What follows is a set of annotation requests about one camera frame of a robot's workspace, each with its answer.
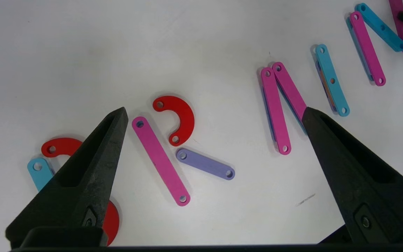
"screw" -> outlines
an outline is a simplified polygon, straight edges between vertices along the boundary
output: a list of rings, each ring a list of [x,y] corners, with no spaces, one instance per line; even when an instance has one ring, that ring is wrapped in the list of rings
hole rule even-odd
[[[368,217],[363,216],[361,221],[364,228],[371,228],[371,222],[369,221]]]
[[[91,226],[91,225],[93,225],[93,221],[91,219],[88,219],[88,220],[86,220],[85,225]]]

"purple plastic bar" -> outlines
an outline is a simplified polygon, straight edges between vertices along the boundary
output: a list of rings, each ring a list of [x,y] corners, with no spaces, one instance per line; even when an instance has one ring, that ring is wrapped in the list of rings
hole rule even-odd
[[[275,72],[276,81],[290,103],[290,107],[292,108],[293,112],[295,112],[298,121],[302,123],[304,110],[306,110],[307,106],[301,97],[301,94],[299,94],[298,89],[293,83],[293,80],[291,79],[282,62],[276,62],[273,64],[272,68]]]
[[[360,12],[354,11],[349,16],[349,19],[352,24],[352,30],[354,31],[355,37],[360,44],[363,57],[368,64],[369,72],[371,73],[374,82],[378,86],[385,85],[385,83],[387,83],[387,79],[385,79],[385,75],[383,74],[376,51],[374,51],[373,43],[371,43],[371,39],[369,38],[362,15]]]
[[[232,180],[235,176],[235,171],[230,166],[195,153],[192,150],[181,148],[176,152],[175,155],[178,161],[182,162],[183,164],[206,171],[212,175],[221,177],[222,179]]]
[[[395,20],[396,30],[398,36],[403,40],[403,22],[397,18],[399,11],[403,11],[402,0],[390,0],[391,12],[393,13],[393,19]]]
[[[183,182],[181,182],[181,179],[175,171],[168,156],[164,152],[163,147],[158,141],[147,119],[144,117],[133,119],[132,127],[177,205],[187,205],[191,200],[191,197],[184,187]]]
[[[290,138],[288,137],[275,73],[270,67],[265,67],[261,70],[261,79],[264,96],[267,100],[267,109],[270,116],[273,136],[275,136],[278,151],[283,155],[288,155],[291,151]]]

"pink plastic bar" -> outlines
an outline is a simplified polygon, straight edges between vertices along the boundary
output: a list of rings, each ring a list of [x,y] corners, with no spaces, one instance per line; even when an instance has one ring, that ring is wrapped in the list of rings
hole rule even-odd
[[[391,12],[393,13],[393,19],[395,20],[396,30],[398,36],[403,40],[403,22],[397,19],[399,11],[403,11],[402,0],[390,0]]]
[[[144,117],[137,117],[133,119],[132,126],[177,205],[187,205],[191,200],[191,197],[184,187],[183,182],[181,182],[181,179],[175,171],[168,156],[164,152],[163,147],[158,141],[147,119]]]
[[[267,110],[272,124],[273,135],[275,136],[278,151],[288,155],[291,151],[290,139],[284,119],[283,107],[281,105],[278,85],[276,84],[275,73],[270,67],[261,70],[262,86],[267,101]]]
[[[272,68],[275,72],[275,77],[281,87],[281,90],[290,103],[290,107],[295,112],[299,123],[302,123],[304,110],[306,110],[307,106],[301,97],[301,94],[299,93],[298,89],[296,89],[293,80],[290,78],[290,75],[282,62],[276,62],[273,64]]]
[[[362,15],[360,12],[354,11],[349,16],[349,19],[374,82],[378,86],[385,85],[387,79],[385,79],[376,51],[374,51],[373,43],[371,43],[371,39],[369,38]]]

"red hook-shaped piece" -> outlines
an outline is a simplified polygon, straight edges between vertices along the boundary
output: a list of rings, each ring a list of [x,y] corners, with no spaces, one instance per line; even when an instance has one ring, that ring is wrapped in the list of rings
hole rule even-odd
[[[191,107],[178,97],[161,96],[153,101],[153,108],[158,112],[172,110],[178,115],[179,127],[169,136],[169,143],[172,146],[184,144],[191,136],[195,125],[194,113]]]
[[[80,145],[82,145],[81,141],[71,137],[56,138],[45,142],[41,147],[41,153],[48,158],[55,158],[59,155],[72,156]],[[119,213],[111,201],[108,202],[102,229],[107,233],[108,246],[113,242],[119,230]]]

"white table surface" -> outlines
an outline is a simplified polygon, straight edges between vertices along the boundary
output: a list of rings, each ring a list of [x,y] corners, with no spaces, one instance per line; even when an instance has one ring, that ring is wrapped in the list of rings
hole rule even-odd
[[[403,53],[368,30],[387,84],[368,81],[345,24],[356,3],[0,1],[0,251],[9,249],[5,228],[37,193],[27,163],[41,145],[85,139],[122,106],[130,122],[149,119],[192,199],[175,204],[129,125],[112,190],[121,216],[113,245],[321,241],[344,222],[284,101],[292,152],[275,150],[257,70],[283,62],[308,106],[403,175]],[[395,30],[387,0],[366,3]],[[315,70],[310,49],[320,43],[350,106],[346,118],[332,113]],[[233,165],[233,180],[176,161],[166,139],[178,117],[151,105],[162,94],[195,112],[184,147]],[[49,161],[57,170],[64,159]]]

